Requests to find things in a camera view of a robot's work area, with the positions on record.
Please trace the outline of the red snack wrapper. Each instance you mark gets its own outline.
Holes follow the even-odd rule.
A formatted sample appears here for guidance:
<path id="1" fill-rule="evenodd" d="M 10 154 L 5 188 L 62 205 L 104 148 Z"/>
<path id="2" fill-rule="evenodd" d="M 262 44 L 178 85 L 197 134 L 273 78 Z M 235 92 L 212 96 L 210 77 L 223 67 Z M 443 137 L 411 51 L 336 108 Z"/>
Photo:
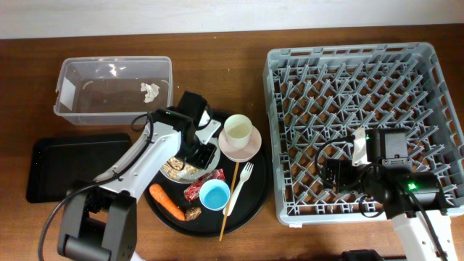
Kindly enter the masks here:
<path id="1" fill-rule="evenodd" d="M 195 180 L 184 192 L 183 195 L 188 202 L 192 202 L 199 198 L 199 192 L 201 187 L 209 180 L 218 179 L 221 181 L 225 180 L 225 175 L 222 169 L 212 170 L 197 180 Z"/>

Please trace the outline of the blue plastic cup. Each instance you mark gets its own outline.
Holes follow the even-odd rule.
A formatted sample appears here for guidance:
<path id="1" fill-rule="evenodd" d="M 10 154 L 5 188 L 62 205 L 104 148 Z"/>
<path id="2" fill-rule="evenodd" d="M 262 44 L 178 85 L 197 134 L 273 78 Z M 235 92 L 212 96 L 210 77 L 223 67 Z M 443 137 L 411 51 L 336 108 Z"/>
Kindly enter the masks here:
<path id="1" fill-rule="evenodd" d="M 199 192 L 202 205 L 212 211 L 222 210 L 227 205 L 230 196 L 228 184 L 219 179 L 205 182 Z"/>

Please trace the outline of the cream plastic cup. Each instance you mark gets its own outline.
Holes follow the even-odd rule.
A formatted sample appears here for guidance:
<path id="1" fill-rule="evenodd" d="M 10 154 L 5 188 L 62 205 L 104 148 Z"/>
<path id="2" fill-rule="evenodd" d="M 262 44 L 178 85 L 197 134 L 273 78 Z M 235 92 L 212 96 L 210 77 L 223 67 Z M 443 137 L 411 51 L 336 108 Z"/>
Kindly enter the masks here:
<path id="1" fill-rule="evenodd" d="M 227 142 L 234 148 L 243 149 L 248 143 L 253 125 L 245 115 L 231 115 L 224 125 Z"/>

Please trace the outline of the white tissue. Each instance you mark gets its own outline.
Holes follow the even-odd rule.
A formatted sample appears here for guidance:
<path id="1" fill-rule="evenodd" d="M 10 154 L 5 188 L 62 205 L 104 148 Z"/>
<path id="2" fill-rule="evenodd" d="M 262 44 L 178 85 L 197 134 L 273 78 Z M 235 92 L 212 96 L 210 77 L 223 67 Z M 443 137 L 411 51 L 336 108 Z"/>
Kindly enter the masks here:
<path id="1" fill-rule="evenodd" d="M 151 103 L 160 93 L 160 87 L 155 84 L 141 83 L 141 91 L 145 92 L 144 102 L 146 104 Z"/>

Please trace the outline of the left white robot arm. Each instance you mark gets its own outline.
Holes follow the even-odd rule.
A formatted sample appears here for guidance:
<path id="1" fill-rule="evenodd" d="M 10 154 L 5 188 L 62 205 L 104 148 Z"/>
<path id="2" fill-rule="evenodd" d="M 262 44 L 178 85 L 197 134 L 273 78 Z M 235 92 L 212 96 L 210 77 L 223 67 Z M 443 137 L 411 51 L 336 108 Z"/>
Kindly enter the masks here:
<path id="1" fill-rule="evenodd" d="M 183 93 L 175 107 L 146 114 L 136 143 L 114 167 L 57 205 L 63 209 L 57 252 L 71 260 L 140 260 L 136 253 L 137 203 L 162 166 L 177 157 L 205 169 L 220 127 L 199 94 Z"/>

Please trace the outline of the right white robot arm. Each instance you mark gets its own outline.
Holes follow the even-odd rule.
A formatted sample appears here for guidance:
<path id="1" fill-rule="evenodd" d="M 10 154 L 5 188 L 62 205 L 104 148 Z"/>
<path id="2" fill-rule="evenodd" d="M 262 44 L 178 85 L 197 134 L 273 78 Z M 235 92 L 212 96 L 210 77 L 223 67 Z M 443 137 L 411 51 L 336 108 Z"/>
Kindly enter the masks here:
<path id="1" fill-rule="evenodd" d="M 327 159 L 315 169 L 326 190 L 381 204 L 408 260 L 457 259 L 442 185 L 432 172 L 414 171 L 404 128 L 358 128 L 333 142 L 354 149 L 350 160 Z"/>

